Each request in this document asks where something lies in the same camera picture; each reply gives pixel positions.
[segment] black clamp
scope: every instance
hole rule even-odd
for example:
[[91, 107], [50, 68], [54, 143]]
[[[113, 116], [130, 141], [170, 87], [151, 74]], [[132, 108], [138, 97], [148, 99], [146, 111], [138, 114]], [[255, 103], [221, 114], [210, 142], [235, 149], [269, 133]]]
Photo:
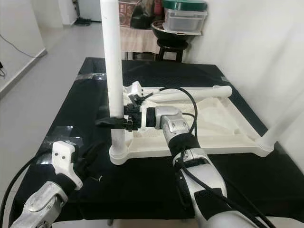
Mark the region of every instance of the black clamp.
[[76, 175], [84, 181], [88, 177], [92, 177], [93, 173], [90, 172], [89, 166], [95, 162], [100, 151], [105, 148], [105, 143], [97, 141], [91, 144], [82, 154], [81, 157], [77, 158], [74, 162], [74, 171]]
[[135, 107], [141, 106], [142, 103], [146, 100], [145, 97], [138, 96], [137, 94], [136, 95], [130, 95], [129, 98], [130, 98], [130, 100], [132, 101], [132, 103], [134, 104]]
[[139, 106], [128, 104], [124, 107], [124, 114], [128, 119], [106, 117], [95, 121], [95, 125], [111, 129], [126, 129], [127, 131], [136, 131], [142, 125], [142, 113]]

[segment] table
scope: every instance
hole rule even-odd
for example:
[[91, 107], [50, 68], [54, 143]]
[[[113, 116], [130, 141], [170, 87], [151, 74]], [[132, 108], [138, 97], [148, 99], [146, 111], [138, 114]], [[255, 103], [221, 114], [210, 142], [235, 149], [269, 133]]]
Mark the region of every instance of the table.
[[[142, 86], [232, 86], [222, 80], [224, 75], [215, 65], [151, 61], [123, 61], [122, 64], [125, 86], [135, 80]], [[88, 76], [104, 72], [104, 59], [86, 58], [79, 73]], [[96, 140], [106, 142], [106, 148], [90, 167], [96, 176], [102, 175], [101, 182], [87, 179], [83, 188], [69, 197], [57, 221], [192, 218], [193, 210], [183, 207], [180, 202], [170, 157], [131, 159], [121, 166], [109, 161], [110, 130], [94, 125], [96, 118], [109, 115], [105, 77], [98, 78], [74, 82], [47, 133], [47, 136], [51, 135], [56, 126], [73, 125], [81, 133], [84, 147]], [[263, 134], [266, 127], [232, 88], [230, 100], [256, 131]], [[279, 145], [265, 158], [249, 153], [209, 157], [219, 172], [233, 181], [267, 216], [290, 217], [304, 222], [304, 175]], [[30, 166], [14, 198], [11, 222], [21, 213], [26, 199], [52, 175], [54, 170], [50, 164]], [[228, 197], [247, 208], [229, 185]]]
[[159, 53], [157, 37], [151, 29], [120, 27], [121, 48], [123, 52]]

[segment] metal bowl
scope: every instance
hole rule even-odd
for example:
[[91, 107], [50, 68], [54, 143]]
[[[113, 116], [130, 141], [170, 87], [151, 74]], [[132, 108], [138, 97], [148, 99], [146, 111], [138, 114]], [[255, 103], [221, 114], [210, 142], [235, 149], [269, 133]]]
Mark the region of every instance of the metal bowl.
[[157, 20], [151, 24], [153, 33], [158, 39], [164, 40], [187, 40], [191, 35], [185, 35], [183, 33], [169, 33], [166, 32], [162, 26], [163, 20]]

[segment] white wall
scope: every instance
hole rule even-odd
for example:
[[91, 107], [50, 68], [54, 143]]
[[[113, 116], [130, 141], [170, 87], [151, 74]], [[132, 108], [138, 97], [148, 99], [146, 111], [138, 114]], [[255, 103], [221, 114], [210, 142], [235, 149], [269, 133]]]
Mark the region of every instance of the white wall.
[[[30, 0], [0, 0], [0, 33], [30, 55], [44, 50]], [[0, 91], [32, 60], [0, 38], [0, 61], [8, 72]]]
[[58, 0], [61, 11], [62, 23], [64, 25], [72, 25], [77, 19], [77, 13], [72, 0]]
[[78, 5], [82, 18], [101, 21], [99, 0], [78, 0]]
[[[270, 127], [304, 90], [304, 1], [207, 2], [204, 36], [184, 61], [218, 65]], [[304, 171], [304, 114], [280, 143]]]
[[58, 0], [31, 0], [40, 27], [62, 28]]

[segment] cardboard box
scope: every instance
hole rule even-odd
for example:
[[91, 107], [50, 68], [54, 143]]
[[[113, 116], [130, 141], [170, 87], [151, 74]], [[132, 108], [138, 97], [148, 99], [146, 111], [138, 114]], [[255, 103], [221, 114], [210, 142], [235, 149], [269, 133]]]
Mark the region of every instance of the cardboard box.
[[137, 2], [119, 1], [119, 22], [120, 26], [129, 27], [131, 24], [131, 17]]

